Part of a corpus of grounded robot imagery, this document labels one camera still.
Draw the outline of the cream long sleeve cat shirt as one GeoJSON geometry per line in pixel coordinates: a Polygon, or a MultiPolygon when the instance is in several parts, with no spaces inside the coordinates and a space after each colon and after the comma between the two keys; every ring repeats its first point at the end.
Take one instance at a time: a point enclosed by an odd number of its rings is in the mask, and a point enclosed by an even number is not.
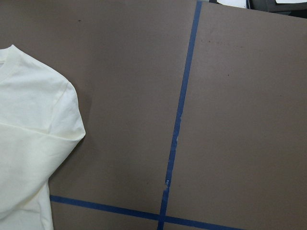
{"type": "Polygon", "coordinates": [[[53,229],[48,180],[84,136],[74,86],[16,46],[2,49],[1,229],[53,229]]]}

